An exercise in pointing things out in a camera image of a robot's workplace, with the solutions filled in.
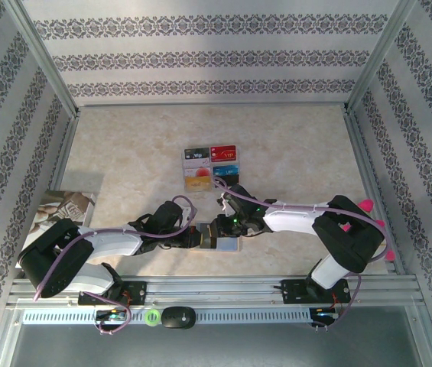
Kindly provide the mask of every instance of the red card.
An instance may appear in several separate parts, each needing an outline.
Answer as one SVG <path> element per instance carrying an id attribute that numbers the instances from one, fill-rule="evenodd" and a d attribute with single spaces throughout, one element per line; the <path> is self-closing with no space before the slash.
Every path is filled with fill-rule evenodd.
<path id="1" fill-rule="evenodd" d="M 212 162 L 227 162 L 236 160 L 236 146 L 211 147 L 210 160 Z"/>

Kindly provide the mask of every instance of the black mouse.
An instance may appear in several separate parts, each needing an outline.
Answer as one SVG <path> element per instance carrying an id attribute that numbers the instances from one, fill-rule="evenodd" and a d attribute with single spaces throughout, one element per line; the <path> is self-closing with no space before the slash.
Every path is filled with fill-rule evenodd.
<path id="1" fill-rule="evenodd" d="M 163 310 L 161 324 L 170 329 L 189 329 L 195 325 L 195 310 L 190 307 L 174 306 Z"/>

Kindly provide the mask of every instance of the green tape roll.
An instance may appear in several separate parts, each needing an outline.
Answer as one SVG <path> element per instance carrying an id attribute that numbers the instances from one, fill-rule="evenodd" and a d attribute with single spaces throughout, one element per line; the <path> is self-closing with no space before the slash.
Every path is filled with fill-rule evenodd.
<path id="1" fill-rule="evenodd" d="M 148 326 L 156 326 L 161 321 L 161 313 L 158 310 L 152 309 L 145 314 L 145 323 Z"/>

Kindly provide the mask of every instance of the patterned wallpaper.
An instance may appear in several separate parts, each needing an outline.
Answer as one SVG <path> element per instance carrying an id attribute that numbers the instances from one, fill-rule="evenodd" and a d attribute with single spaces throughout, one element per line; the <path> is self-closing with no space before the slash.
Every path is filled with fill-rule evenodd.
<path id="1" fill-rule="evenodd" d="M 0 1 L 0 318 L 70 118 Z"/>
<path id="2" fill-rule="evenodd" d="M 79 106 L 345 102 L 398 0 L 23 0 Z"/>
<path id="3" fill-rule="evenodd" d="M 432 318 L 432 1 L 415 4 L 356 118 L 403 265 Z"/>

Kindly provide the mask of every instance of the pink foam tip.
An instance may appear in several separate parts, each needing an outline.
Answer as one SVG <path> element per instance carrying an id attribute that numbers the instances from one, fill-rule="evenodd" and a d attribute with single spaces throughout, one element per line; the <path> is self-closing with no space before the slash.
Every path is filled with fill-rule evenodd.
<path id="1" fill-rule="evenodd" d="M 385 254 L 385 259 L 387 261 L 394 261 L 396 259 L 396 254 L 394 253 L 394 251 L 389 250 L 387 251 L 387 254 Z"/>
<path id="2" fill-rule="evenodd" d="M 365 199 L 359 204 L 359 208 L 366 213 L 370 213 L 374 209 L 374 202 L 370 199 Z"/>

